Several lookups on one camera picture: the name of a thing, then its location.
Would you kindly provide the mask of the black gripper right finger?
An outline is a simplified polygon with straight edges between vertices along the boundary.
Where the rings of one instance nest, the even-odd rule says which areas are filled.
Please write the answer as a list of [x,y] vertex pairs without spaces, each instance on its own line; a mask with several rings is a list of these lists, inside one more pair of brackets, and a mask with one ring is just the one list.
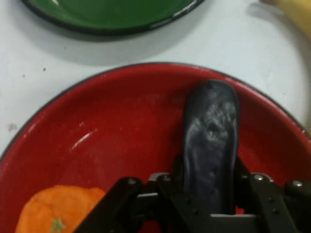
[[240,158],[234,169],[235,201],[246,214],[254,214],[263,233],[311,231],[311,183],[289,180],[277,185],[268,175],[251,173]]

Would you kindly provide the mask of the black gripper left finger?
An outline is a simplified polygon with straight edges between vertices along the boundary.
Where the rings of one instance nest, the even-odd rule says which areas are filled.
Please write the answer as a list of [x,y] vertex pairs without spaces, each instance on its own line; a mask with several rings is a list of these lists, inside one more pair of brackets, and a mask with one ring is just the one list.
[[106,193],[78,225],[79,233],[137,233],[148,231],[208,233],[210,216],[183,191],[184,161],[176,157],[171,174],[156,175],[147,183],[126,177]]

